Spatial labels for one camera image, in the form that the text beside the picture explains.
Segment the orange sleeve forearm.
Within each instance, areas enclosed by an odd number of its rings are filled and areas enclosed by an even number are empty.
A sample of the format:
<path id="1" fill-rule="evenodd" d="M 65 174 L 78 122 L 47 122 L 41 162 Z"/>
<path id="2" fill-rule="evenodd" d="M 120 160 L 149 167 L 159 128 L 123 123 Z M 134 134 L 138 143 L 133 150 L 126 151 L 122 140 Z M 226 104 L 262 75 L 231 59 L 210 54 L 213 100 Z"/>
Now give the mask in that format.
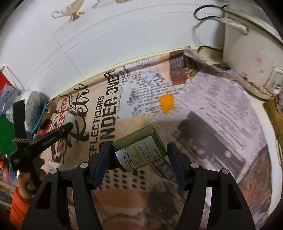
<path id="1" fill-rule="evenodd" d="M 26 213 L 29 209 L 31 199 L 25 199 L 20 195 L 19 187 L 13 193 L 9 221 L 16 229 L 21 229 Z"/>

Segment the left hand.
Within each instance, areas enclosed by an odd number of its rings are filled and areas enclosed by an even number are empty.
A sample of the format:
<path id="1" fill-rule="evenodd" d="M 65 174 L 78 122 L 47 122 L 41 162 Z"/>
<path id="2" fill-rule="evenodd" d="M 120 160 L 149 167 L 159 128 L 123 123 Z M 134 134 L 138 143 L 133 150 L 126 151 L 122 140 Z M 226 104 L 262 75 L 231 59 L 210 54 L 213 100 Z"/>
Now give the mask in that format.
<path id="1" fill-rule="evenodd" d="M 26 200 L 31 200 L 32 195 L 28 192 L 26 184 L 30 181 L 31 175 L 28 172 L 20 172 L 18 176 L 18 193 L 19 195 Z"/>

